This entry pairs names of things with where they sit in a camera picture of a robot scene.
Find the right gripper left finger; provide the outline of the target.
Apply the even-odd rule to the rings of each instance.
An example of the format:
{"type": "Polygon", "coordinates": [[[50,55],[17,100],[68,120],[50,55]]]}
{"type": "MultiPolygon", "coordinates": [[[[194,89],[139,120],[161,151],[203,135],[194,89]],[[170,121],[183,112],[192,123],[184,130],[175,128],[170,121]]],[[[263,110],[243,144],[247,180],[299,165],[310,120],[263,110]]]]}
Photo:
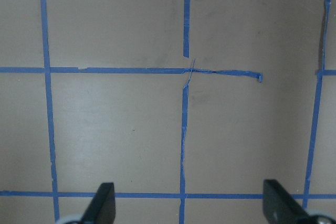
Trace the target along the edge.
{"type": "Polygon", "coordinates": [[[79,223],[112,224],[116,218],[114,183],[102,183],[79,223]]]}

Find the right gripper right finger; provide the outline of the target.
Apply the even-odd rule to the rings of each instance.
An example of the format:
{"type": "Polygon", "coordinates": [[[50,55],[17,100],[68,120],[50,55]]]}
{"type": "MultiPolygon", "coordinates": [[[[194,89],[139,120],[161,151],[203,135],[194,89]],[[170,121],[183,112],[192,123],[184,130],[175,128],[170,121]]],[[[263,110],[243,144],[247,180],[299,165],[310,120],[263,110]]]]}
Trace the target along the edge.
{"type": "Polygon", "coordinates": [[[263,214],[271,224],[309,223],[309,215],[275,179],[263,182],[263,214]]]}

